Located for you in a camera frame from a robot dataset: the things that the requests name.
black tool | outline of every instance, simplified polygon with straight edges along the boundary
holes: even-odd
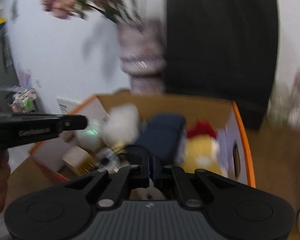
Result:
[[[149,178],[167,200],[129,200]],[[294,221],[282,198],[203,169],[162,166],[156,157],[23,196],[5,212],[19,240],[283,240]]]
[[[85,129],[83,115],[0,113],[0,161],[7,148],[57,138],[65,130]]]

human hand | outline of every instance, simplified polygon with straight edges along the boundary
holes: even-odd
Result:
[[[2,212],[7,196],[8,178],[10,176],[10,167],[8,165],[9,154],[5,151],[0,165],[0,213]]]

brown cardboard flap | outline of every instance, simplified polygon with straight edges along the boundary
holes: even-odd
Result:
[[[231,101],[182,95],[97,95],[108,112],[111,107],[126,103],[137,106],[142,121],[153,114],[172,112],[182,114],[186,125],[194,125],[198,120],[209,121],[212,127],[223,128],[232,109]]]

cardboard box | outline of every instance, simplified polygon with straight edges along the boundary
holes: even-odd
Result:
[[[111,107],[126,103],[137,106],[142,121],[147,121],[159,112],[182,114],[186,118],[186,126],[194,125],[198,120],[209,121],[218,130],[218,160],[227,167],[228,177],[255,187],[250,147],[235,102],[181,95],[93,95],[70,114],[83,114],[91,119],[103,120]],[[36,143],[29,152],[45,176],[56,183],[67,180],[58,172],[64,165],[62,156],[70,147],[72,144],[56,138]]]

black panel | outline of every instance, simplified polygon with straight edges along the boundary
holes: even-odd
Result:
[[[167,0],[167,92],[235,100],[247,127],[262,122],[277,47],[276,0]]]

